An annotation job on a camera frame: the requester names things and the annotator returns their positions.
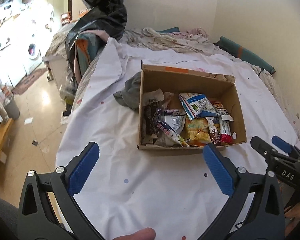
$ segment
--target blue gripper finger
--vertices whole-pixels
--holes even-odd
[[[285,153],[287,153],[287,154],[291,153],[292,145],[285,142],[284,140],[282,140],[278,136],[276,136],[276,135],[273,136],[271,141],[275,146],[277,146],[279,149],[283,150]]]
[[[203,148],[203,158],[221,192],[231,197],[234,192],[233,178],[209,145]]]
[[[70,196],[80,193],[98,159],[99,146],[94,143],[69,176],[68,193]]]

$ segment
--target cardboard box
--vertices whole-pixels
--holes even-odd
[[[141,144],[141,130],[143,123],[142,100],[143,94],[157,89],[162,92],[173,92],[175,96],[170,103],[170,109],[182,109],[178,93],[201,93],[210,100],[218,100],[228,110],[234,121],[229,122],[231,134],[235,133],[234,144],[222,145],[217,148],[229,147],[247,142],[246,130],[242,116],[242,110],[235,88],[235,77],[229,75],[212,74],[182,68],[144,65],[141,63],[141,86],[139,106],[139,127],[138,127],[138,149],[140,150],[189,150],[182,147],[160,147],[155,145]]]

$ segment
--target snack wrapper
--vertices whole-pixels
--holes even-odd
[[[193,146],[205,146],[211,143],[208,121],[206,118],[190,120],[186,118],[186,131],[189,135],[189,140],[186,142]]]
[[[233,118],[229,114],[229,112],[225,109],[221,102],[215,102],[213,107],[217,111],[217,113],[221,116],[223,121],[233,121]]]
[[[181,93],[179,98],[191,121],[195,118],[218,116],[218,113],[204,94]]]
[[[214,118],[215,117],[206,117],[208,121],[211,141],[214,145],[218,146],[220,145],[220,134],[218,133],[217,128],[215,127]]]
[[[213,123],[214,123],[214,126],[216,127],[218,135],[220,137],[220,122],[219,122],[219,117],[214,117],[213,118]]]
[[[144,119],[146,123],[146,134],[152,135],[157,134],[159,129],[157,122],[161,115],[161,109],[159,108],[159,103],[154,102],[147,106],[144,109]]]
[[[177,134],[165,121],[158,121],[158,128],[169,138],[174,144],[179,144],[182,147],[189,147],[189,145],[184,141],[184,139]]]
[[[164,95],[161,89],[144,93],[142,96],[142,106],[147,106],[151,103],[159,102],[164,100]]]
[[[173,98],[173,93],[171,92],[164,92],[163,93],[163,96],[164,96],[164,100],[163,100],[163,103],[162,103],[162,109],[165,110],[168,108],[172,98]]]
[[[224,143],[232,144],[232,137],[230,131],[230,125],[228,121],[223,121],[221,116],[219,117],[220,122],[220,141]]]
[[[164,115],[185,115],[186,112],[183,109],[166,109],[163,112]]]
[[[183,127],[185,125],[186,116],[180,115],[180,116],[161,116],[160,119],[164,122],[166,122],[178,135],[182,132]],[[175,144],[174,141],[170,140],[164,133],[161,133],[158,137],[158,139],[155,141],[154,145],[159,145],[163,147],[171,147]]]

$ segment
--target bed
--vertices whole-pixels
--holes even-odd
[[[156,231],[156,239],[197,239],[227,200],[198,152],[165,156],[137,149],[138,113],[120,106],[113,93],[141,70],[141,60],[235,76],[248,143],[227,147],[222,154],[236,166],[265,173],[264,158],[249,144],[253,136],[268,143],[274,135],[292,145],[298,141],[270,74],[258,76],[258,67],[209,41],[167,36],[146,28],[125,31],[120,43],[108,39],[82,77],[57,152],[56,167],[66,166],[90,141],[98,143],[100,158],[74,198],[105,239],[145,227]],[[252,195],[237,222],[243,221],[251,200]]]

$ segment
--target human finger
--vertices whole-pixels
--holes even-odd
[[[113,240],[154,240],[155,231],[152,228],[144,228],[132,235],[119,236]]]
[[[287,218],[300,218],[300,202],[284,214]]]

